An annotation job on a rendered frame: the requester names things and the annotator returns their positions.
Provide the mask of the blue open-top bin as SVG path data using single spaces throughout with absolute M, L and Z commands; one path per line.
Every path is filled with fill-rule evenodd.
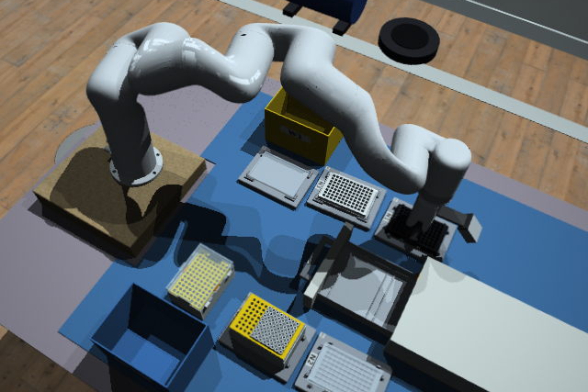
M 162 392 L 185 392 L 214 345 L 208 324 L 135 282 L 89 339 Z

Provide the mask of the yellow open-top bin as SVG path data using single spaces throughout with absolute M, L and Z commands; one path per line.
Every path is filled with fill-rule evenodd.
M 266 140 L 323 166 L 343 137 L 283 87 L 265 108 L 265 134 Z

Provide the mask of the blue bench mat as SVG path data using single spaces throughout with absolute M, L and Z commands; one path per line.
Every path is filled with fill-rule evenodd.
M 394 197 L 411 205 L 418 193 L 396 193 L 370 177 L 345 138 L 323 166 L 266 140 L 259 92 L 243 103 L 200 157 L 215 163 L 139 263 L 119 257 L 86 295 L 59 333 L 150 392 L 162 392 L 106 357 L 89 338 L 130 283 L 173 302 L 165 288 L 200 243 L 233 261 L 231 280 L 207 317 L 214 345 L 185 392 L 304 392 L 295 387 L 321 332 L 393 367 L 385 392 L 459 392 L 383 352 L 389 337 L 316 299 L 302 305 L 309 282 L 300 273 L 322 236 L 335 241 L 345 220 L 307 205 L 326 166 L 387 190 L 370 230 L 354 225 L 350 242 L 419 274 L 424 261 L 374 238 Z M 297 209 L 238 181 L 267 148 L 319 171 Z M 478 242 L 458 229 L 443 264 L 588 333 L 588 232 L 484 186 L 462 179 L 447 207 L 473 213 Z M 287 383 L 219 342 L 249 292 L 316 329 Z

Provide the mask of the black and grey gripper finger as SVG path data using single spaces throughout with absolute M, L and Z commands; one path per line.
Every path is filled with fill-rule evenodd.
M 418 245 L 420 239 L 422 238 L 421 237 L 421 235 L 423 233 L 422 225 L 423 225 L 423 222 L 418 220 L 417 223 L 414 226 L 412 226 L 410 228 L 410 230 L 407 232 L 407 234 L 404 238 L 404 241 L 407 242 L 409 245 L 416 247 Z M 420 230 L 420 233 L 418 234 L 419 230 Z

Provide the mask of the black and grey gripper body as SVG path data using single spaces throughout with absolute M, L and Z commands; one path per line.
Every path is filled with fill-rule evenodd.
M 421 197 L 419 192 L 418 192 L 418 194 L 419 195 L 415 200 L 415 203 L 413 205 L 413 209 L 410 213 L 410 216 L 408 217 L 408 219 L 406 221 L 406 225 L 411 227 L 411 226 L 415 225 L 417 220 L 419 220 L 419 221 L 423 222 L 422 230 L 424 233 L 424 232 L 427 232 L 428 228 L 430 227 L 433 220 L 435 219 L 435 216 L 438 213 L 441 206 L 444 206 L 446 204 L 435 205 L 435 204 L 429 203 Z

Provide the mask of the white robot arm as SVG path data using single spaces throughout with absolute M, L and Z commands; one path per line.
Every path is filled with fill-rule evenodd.
M 160 95 L 200 85 L 243 104 L 258 95 L 271 63 L 283 62 L 283 89 L 342 132 L 370 177 L 396 193 L 419 192 L 429 203 L 448 203 L 469 169 L 468 146 L 404 124 L 394 131 L 389 150 L 371 96 L 332 66 L 335 52 L 326 32 L 284 24 L 241 27 L 224 55 L 167 22 L 121 37 L 86 85 L 107 137 L 109 147 L 104 151 L 110 152 L 113 178 L 126 186 L 146 185 L 163 169 L 138 94 Z

